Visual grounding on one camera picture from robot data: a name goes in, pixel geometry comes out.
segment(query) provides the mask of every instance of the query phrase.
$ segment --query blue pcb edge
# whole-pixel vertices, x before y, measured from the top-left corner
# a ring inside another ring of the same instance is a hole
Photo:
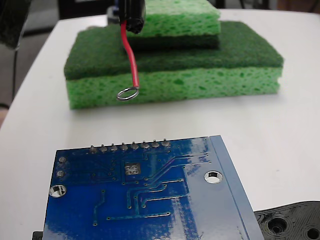
[[[43,240],[263,240],[220,136],[58,150]]]

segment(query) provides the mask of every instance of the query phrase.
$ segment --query wire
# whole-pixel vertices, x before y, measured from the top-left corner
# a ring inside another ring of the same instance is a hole
[[[242,9],[246,9],[244,0],[239,0],[239,1],[240,1],[240,4],[241,4],[241,8]]]
[[[320,0],[315,0],[313,5],[309,9],[309,13],[313,13],[316,10],[316,7],[318,6]]]
[[[18,58],[18,49],[14,50],[14,58],[13,58],[12,101],[15,99],[15,96],[16,96],[17,58]]]
[[[126,28],[127,28],[127,21],[125,20],[123,23],[121,23],[121,38],[122,38],[122,42],[123,42],[123,46],[125,48],[125,51],[129,57],[133,86],[139,87],[139,76],[138,76],[137,63],[136,63],[134,52],[132,51],[130,44],[128,42],[128,39],[127,39],[127,29]]]

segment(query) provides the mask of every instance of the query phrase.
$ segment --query metal ring terminal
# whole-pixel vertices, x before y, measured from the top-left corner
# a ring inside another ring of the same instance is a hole
[[[130,95],[130,96],[126,96],[126,97],[121,97],[122,94],[126,93],[126,92],[129,92],[129,91],[132,91],[134,90],[135,92]],[[116,99],[118,101],[128,101],[130,99],[134,99],[136,96],[138,96],[139,94],[139,87],[138,86],[132,86],[132,87],[128,87],[122,91],[120,91],[117,95],[116,95]]]

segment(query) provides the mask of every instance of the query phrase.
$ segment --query black connector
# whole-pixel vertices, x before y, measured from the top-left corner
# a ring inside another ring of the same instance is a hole
[[[142,31],[145,25],[146,5],[145,0],[119,1],[120,24],[126,21],[126,30],[134,34]]]

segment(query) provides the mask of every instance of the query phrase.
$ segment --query sponge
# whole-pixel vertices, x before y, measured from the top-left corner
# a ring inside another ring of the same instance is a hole
[[[137,52],[140,94],[120,102],[132,85],[119,27],[80,32],[65,65],[72,109],[223,96],[274,94],[283,58],[242,22],[221,22],[219,49]]]
[[[139,73],[196,68],[282,67],[283,58],[247,25],[226,21],[221,22],[221,26],[219,49],[135,52]],[[64,68],[66,79],[130,73],[120,36],[117,25],[80,32]]]
[[[145,26],[128,41],[134,51],[217,47],[219,17],[207,0],[148,0]]]

